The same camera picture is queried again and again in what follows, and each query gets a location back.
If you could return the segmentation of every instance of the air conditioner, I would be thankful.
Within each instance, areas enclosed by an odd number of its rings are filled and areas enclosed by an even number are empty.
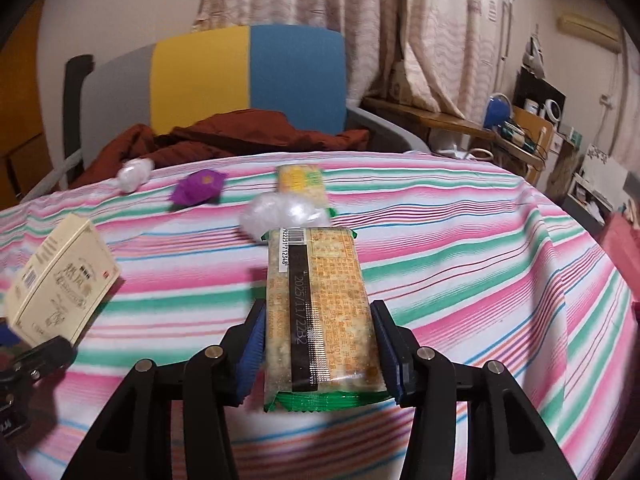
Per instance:
[[[620,33],[617,30],[579,14],[568,13],[560,16],[558,29],[570,36],[598,44],[616,54],[622,52]]]

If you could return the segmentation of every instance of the black label strip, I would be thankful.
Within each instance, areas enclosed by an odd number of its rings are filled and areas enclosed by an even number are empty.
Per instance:
[[[315,392],[318,378],[310,365],[311,284],[306,245],[289,245],[289,323],[291,326],[291,391]]]

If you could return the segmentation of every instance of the brown jacket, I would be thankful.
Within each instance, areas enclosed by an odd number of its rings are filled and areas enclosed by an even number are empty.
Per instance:
[[[252,108],[213,115],[162,136],[156,136],[149,126],[136,124],[107,144],[70,187],[112,178],[132,158],[150,158],[156,168],[167,168],[209,158],[269,152],[361,152],[367,149],[368,140],[367,130],[336,136],[297,130],[281,112]]]

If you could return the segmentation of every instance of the plastic wrapper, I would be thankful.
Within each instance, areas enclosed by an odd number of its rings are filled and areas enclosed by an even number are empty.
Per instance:
[[[146,184],[154,170],[154,162],[149,158],[133,158],[124,163],[118,172],[116,182],[123,193],[133,193]]]
[[[322,181],[322,171],[313,164],[286,164],[278,168],[278,191],[305,196],[317,207],[327,209],[332,218],[336,212],[329,205]]]
[[[270,233],[265,345],[266,410],[388,398],[351,230]]]
[[[218,201],[225,185],[226,175],[214,170],[200,170],[182,179],[171,195],[171,202],[179,206],[192,206]]]
[[[257,242],[274,229],[328,225],[326,209],[297,193],[262,193],[240,215],[240,227]]]

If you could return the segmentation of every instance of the wooden cabinet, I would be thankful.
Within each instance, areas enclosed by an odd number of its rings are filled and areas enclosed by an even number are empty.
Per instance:
[[[7,171],[6,160],[0,158],[0,209],[6,209],[18,203],[14,186],[11,184]]]
[[[51,170],[36,67],[43,3],[33,3],[0,50],[0,209]]]

